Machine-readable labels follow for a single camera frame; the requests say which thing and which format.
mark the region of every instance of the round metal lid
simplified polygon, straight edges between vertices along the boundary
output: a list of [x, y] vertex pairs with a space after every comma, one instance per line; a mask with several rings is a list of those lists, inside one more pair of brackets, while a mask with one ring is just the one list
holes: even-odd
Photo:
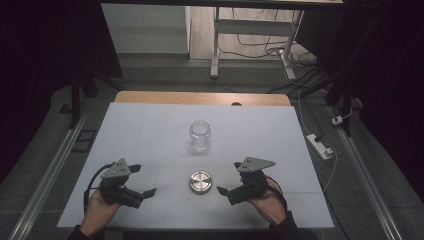
[[190, 177], [190, 188], [197, 194], [207, 193], [212, 187], [212, 178], [209, 173], [199, 171]]

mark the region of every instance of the clear jar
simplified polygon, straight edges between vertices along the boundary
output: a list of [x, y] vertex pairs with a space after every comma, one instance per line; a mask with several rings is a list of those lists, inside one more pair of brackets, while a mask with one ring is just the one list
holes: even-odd
[[211, 144], [211, 128], [209, 127], [209, 124], [203, 120], [199, 120], [191, 124], [190, 137], [193, 152], [206, 152]]

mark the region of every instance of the white power strip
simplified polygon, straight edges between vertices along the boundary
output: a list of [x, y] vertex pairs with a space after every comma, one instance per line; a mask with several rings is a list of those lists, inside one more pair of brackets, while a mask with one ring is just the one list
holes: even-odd
[[315, 142], [315, 138], [315, 134], [310, 134], [306, 136], [306, 139], [308, 139], [309, 143], [314, 147], [315, 151], [317, 151], [322, 160], [328, 160], [332, 158], [333, 149], [325, 148], [321, 141]]

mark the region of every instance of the wooden floor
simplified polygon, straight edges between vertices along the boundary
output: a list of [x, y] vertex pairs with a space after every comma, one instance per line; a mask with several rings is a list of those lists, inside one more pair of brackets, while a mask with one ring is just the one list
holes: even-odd
[[[245, 19], [245, 20], [262, 20], [262, 21], [284, 21], [292, 20], [292, 10], [268, 10], [268, 9], [242, 9], [235, 8], [234, 14], [231, 8], [221, 8], [221, 19]], [[190, 59], [192, 60], [210, 60], [213, 49], [214, 34], [214, 8], [212, 7], [191, 7], [191, 35], [190, 35]], [[219, 59], [234, 60], [279, 60], [278, 56], [266, 56], [257, 58], [257, 56], [265, 55], [266, 49], [285, 46], [287, 37], [278, 36], [253, 36], [238, 35], [243, 44], [263, 44], [257, 46], [243, 45], [239, 42], [236, 34], [220, 34], [218, 45], [222, 51], [219, 53]], [[236, 54], [223, 53], [234, 52], [253, 58], [242, 57]], [[292, 47], [292, 53], [295, 56], [307, 52], [300, 45], [296, 44]], [[302, 60], [312, 60], [314, 56], [308, 54]]]

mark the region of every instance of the human hand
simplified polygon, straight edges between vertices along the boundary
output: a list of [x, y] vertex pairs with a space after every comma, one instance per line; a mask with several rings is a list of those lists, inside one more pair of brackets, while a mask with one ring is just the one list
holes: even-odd
[[[277, 184], [267, 178], [268, 185], [280, 191]], [[286, 211], [278, 198], [277, 194], [267, 190], [261, 198], [252, 198], [248, 200], [259, 214], [273, 226], [278, 226], [284, 219], [286, 219]]]
[[112, 220], [121, 204], [108, 204], [102, 197], [99, 189], [91, 195], [87, 211], [79, 230], [90, 239], [94, 239], [102, 229]]

